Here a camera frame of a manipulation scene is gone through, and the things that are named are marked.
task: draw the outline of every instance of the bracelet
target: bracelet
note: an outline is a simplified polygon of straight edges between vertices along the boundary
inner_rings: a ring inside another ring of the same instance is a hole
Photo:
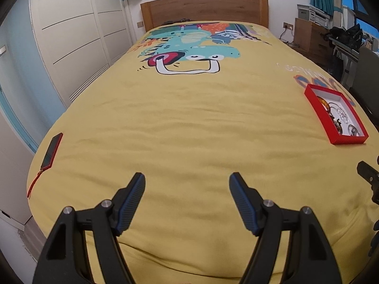
[[[325,110],[330,114],[330,106],[329,106],[328,102],[319,96],[317,96],[317,98],[321,102],[321,104],[324,106]]]
[[[349,134],[352,137],[359,137],[360,136],[358,129],[355,126],[353,126],[353,125],[349,125],[349,127],[347,128],[347,130],[349,131]]]

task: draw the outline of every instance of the power outlet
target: power outlet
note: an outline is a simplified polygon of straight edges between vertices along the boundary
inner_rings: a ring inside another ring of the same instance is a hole
[[[293,31],[293,24],[290,24],[290,23],[287,23],[287,22],[283,22],[283,28],[287,28],[288,30],[292,30]]]

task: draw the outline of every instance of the jewelry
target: jewelry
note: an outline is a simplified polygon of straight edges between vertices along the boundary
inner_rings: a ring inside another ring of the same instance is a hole
[[[337,106],[336,107],[332,107],[330,106],[330,108],[333,108],[334,110],[337,111],[338,115],[340,116],[341,120],[345,123],[345,124],[348,124],[349,123],[349,116],[347,115],[346,111],[344,109],[342,109],[338,104],[334,103],[334,102],[329,102],[329,105],[331,104],[334,104]]]
[[[324,106],[325,110],[326,110],[328,113],[330,113],[330,106],[329,106],[328,102],[327,102],[325,99],[323,99],[323,98],[321,98],[321,97],[319,97],[319,96],[317,96],[317,98],[318,98],[318,100],[321,102],[321,104]]]
[[[339,134],[343,133],[342,127],[341,127],[341,122],[340,119],[333,120],[334,126],[337,128],[337,131]]]
[[[353,125],[349,125],[349,127],[347,128],[347,130],[349,131],[349,134],[352,137],[359,137],[360,136],[360,133],[359,133],[358,129],[355,126],[353,126]]]

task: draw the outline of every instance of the smartphone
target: smartphone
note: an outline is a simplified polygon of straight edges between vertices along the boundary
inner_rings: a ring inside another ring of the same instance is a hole
[[[51,139],[50,145],[42,161],[41,171],[45,171],[52,167],[56,151],[58,149],[59,143],[62,140],[62,136],[63,133],[60,133]]]

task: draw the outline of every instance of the wooden cabinet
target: wooden cabinet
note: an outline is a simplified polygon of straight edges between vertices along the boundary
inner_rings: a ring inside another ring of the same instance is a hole
[[[322,68],[326,68],[332,55],[329,42],[324,40],[324,35],[328,32],[328,29],[314,22],[296,18],[293,42],[298,44],[299,48],[294,50]]]

